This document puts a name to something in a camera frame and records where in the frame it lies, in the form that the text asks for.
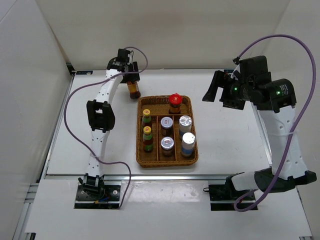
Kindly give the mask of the red-lid chili jar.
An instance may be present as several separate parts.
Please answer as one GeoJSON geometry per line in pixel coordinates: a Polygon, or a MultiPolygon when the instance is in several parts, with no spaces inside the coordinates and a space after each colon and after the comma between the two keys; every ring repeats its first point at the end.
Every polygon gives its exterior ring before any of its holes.
{"type": "Polygon", "coordinates": [[[129,91],[129,96],[131,99],[135,100],[140,98],[141,92],[139,90],[138,82],[137,81],[128,81],[127,83],[128,91],[129,91]]]}

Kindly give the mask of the white-lid brown sauce jar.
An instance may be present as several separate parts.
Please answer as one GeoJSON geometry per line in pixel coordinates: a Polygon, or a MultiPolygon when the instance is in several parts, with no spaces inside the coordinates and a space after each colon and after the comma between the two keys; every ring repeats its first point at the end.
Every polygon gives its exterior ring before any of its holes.
{"type": "Polygon", "coordinates": [[[170,136],[173,133],[174,121],[171,117],[165,116],[160,121],[160,131],[163,136],[170,136]]]}

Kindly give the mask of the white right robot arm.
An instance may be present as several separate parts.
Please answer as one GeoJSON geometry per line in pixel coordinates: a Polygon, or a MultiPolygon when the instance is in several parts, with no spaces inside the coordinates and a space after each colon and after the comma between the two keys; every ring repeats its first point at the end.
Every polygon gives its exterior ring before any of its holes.
{"type": "Polygon", "coordinates": [[[224,193],[230,200],[238,199],[249,190],[265,192],[277,177],[271,193],[283,193],[296,186],[317,180],[307,169],[297,134],[291,130],[297,118],[296,95],[287,79],[246,84],[234,80],[222,92],[223,106],[243,110],[245,102],[256,106],[263,120],[271,151],[272,165],[254,172],[237,173],[226,178],[224,193]]]}

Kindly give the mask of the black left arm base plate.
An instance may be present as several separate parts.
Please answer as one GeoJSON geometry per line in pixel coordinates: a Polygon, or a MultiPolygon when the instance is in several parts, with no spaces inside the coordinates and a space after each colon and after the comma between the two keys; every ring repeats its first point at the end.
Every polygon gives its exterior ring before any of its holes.
{"type": "Polygon", "coordinates": [[[121,183],[105,181],[98,195],[84,190],[79,183],[74,200],[75,209],[115,210],[120,206],[121,183]]]}

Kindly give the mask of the white-lid dark sauce jar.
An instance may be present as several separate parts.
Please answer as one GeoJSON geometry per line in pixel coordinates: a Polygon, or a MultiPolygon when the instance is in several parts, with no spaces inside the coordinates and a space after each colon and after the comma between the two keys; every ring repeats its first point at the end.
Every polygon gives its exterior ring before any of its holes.
{"type": "Polygon", "coordinates": [[[175,142],[171,137],[169,136],[163,137],[160,141],[160,146],[161,146],[161,153],[164,156],[169,157],[174,153],[175,142]]]}

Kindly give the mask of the yellow-cap green-label sauce bottle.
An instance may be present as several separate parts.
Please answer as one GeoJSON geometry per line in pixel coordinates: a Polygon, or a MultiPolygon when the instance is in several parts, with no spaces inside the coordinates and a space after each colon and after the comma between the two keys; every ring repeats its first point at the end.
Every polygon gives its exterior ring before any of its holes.
{"type": "Polygon", "coordinates": [[[152,126],[152,117],[151,117],[151,111],[149,109],[144,109],[142,111],[142,127],[151,127],[152,126]]]}

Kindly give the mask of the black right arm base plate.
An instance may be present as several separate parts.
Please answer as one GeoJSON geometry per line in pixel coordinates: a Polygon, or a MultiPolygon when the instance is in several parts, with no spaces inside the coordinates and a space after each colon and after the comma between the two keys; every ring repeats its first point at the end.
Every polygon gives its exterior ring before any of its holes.
{"type": "MultiPolygon", "coordinates": [[[[236,199],[249,192],[249,190],[235,191],[230,193],[225,184],[209,184],[203,188],[203,192],[209,194],[211,211],[235,211],[234,203],[236,199]]],[[[244,197],[238,204],[238,208],[244,209],[256,201],[253,194],[244,197]]]]}

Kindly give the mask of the red-lid sauce jar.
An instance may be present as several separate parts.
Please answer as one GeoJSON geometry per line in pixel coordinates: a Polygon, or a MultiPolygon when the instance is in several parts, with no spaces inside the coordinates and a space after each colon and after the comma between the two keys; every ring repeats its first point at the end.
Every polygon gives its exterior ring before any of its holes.
{"type": "Polygon", "coordinates": [[[168,97],[169,113],[180,114],[183,98],[180,94],[174,93],[168,97]]]}

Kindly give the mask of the silver-lid blue-label spice jar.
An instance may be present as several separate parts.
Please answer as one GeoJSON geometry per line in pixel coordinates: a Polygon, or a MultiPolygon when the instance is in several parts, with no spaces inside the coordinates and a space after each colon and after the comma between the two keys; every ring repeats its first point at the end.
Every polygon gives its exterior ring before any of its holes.
{"type": "Polygon", "coordinates": [[[181,154],[184,157],[190,157],[194,151],[196,136],[191,132],[186,132],[181,140],[181,154]]]}

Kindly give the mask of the silver-lid white spice jar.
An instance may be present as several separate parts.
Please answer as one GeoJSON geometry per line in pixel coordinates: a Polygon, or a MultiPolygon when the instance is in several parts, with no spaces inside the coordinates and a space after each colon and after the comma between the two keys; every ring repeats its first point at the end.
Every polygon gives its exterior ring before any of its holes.
{"type": "Polygon", "coordinates": [[[185,133],[190,133],[192,128],[192,118],[188,115],[182,115],[179,118],[179,138],[182,139],[185,133]]]}

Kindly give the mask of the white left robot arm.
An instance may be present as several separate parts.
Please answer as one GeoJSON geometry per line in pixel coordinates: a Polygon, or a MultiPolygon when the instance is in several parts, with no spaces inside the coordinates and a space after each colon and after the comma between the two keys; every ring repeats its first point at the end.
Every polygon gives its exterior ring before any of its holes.
{"type": "Polygon", "coordinates": [[[106,82],[97,96],[87,102],[88,123],[91,128],[90,158],[87,170],[79,178],[76,201],[107,204],[120,199],[120,187],[108,185],[100,170],[107,138],[115,126],[111,103],[120,83],[128,86],[130,96],[138,101],[136,125],[136,161],[143,168],[186,167],[199,158],[195,143],[187,145],[184,133],[195,133],[191,100],[177,93],[170,96],[141,97],[138,89],[140,72],[133,60],[133,49],[120,48],[106,67],[106,82]]]}

